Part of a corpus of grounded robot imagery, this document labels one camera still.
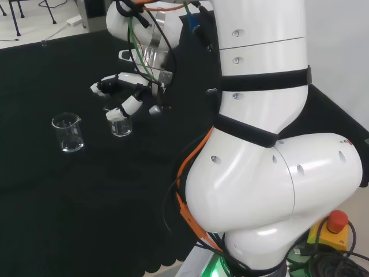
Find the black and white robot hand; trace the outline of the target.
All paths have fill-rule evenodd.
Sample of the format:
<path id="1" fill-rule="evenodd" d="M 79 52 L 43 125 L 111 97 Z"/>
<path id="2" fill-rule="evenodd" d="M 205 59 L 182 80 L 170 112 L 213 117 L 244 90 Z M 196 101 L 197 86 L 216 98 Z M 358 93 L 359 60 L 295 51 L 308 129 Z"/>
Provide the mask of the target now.
<path id="1" fill-rule="evenodd" d="M 110 122 L 118 122 L 130 118 L 144 103 L 144 100 L 152 98 L 155 105 L 150 108 L 151 114 L 169 110 L 171 105 L 163 83 L 156 84 L 143 78 L 137 73 L 119 73 L 107 76 L 91 85 L 90 90 L 101 98 L 112 99 L 123 91 L 131 92 L 131 95 L 117 107 L 106 112 L 106 118 Z"/>

